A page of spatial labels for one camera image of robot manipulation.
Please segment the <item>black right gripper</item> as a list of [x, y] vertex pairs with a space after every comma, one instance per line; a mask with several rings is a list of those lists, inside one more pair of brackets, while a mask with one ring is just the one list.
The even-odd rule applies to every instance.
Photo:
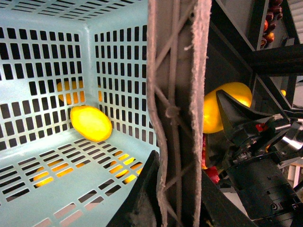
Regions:
[[270, 115], [252, 110], [224, 90], [216, 92], [223, 124], [225, 154], [219, 164], [220, 179], [247, 180], [250, 164], [270, 160], [278, 166], [286, 160], [303, 156], [303, 118]]

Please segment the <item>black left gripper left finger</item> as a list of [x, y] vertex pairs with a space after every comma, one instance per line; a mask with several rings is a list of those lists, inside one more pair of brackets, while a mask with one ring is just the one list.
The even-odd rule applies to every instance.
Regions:
[[161, 226], [156, 194], [159, 167], [159, 154], [153, 150], [126, 200], [107, 224], [108, 227]]

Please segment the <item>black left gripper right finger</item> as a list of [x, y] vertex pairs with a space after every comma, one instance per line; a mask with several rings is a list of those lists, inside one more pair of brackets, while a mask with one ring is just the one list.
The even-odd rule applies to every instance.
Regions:
[[200, 226], [202, 227], [255, 227], [213, 183], [208, 175], [202, 173]]

